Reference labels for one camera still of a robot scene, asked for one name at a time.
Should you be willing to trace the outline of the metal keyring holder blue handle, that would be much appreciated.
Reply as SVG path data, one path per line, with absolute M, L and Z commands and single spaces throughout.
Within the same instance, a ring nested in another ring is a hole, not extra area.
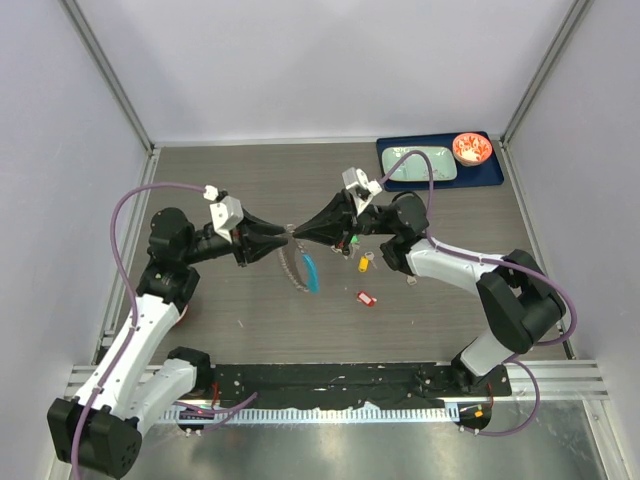
M 303 242 L 293 237 L 295 226 L 287 224 L 287 244 L 278 250 L 280 265 L 289 281 L 302 293 L 318 294 L 320 291 L 317 267 Z

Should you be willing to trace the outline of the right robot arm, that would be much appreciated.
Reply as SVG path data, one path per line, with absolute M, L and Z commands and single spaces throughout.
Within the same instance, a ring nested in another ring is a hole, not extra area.
M 480 299 L 487 329 L 451 362 L 457 391 L 472 395 L 505 361 L 545 344 L 546 333 L 575 307 L 566 292 L 540 270 L 527 252 L 487 255 L 433 238 L 428 208 L 414 192 L 396 195 L 387 205 L 361 207 L 347 191 L 337 193 L 294 237 L 347 250 L 353 236 L 386 235 L 383 260 L 394 271 L 428 277 L 464 289 Z

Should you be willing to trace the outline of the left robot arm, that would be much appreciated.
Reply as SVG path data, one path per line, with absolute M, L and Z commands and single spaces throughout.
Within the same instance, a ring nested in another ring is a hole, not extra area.
M 151 220 L 143 270 L 131 310 L 89 380 L 69 400 L 57 398 L 47 422 L 59 460 L 123 478 L 143 437 L 181 396 L 205 397 L 213 385 L 208 354 L 183 349 L 155 377 L 140 381 L 151 357 L 181 319 L 200 276 L 195 264 L 231 255 L 240 266 L 286 245 L 285 229 L 261 220 L 229 197 L 210 206 L 212 220 L 196 229 L 178 208 Z

